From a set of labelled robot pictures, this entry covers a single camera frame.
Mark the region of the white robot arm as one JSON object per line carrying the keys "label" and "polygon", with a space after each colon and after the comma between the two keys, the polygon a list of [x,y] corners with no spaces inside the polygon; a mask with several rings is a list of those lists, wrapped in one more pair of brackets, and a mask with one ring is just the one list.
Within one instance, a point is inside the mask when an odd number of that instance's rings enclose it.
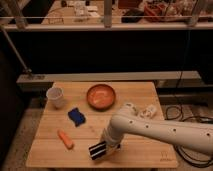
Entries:
{"label": "white robot arm", "polygon": [[101,139],[115,147],[125,134],[144,136],[213,156],[213,125],[144,119],[132,103],[125,103],[112,115]]}

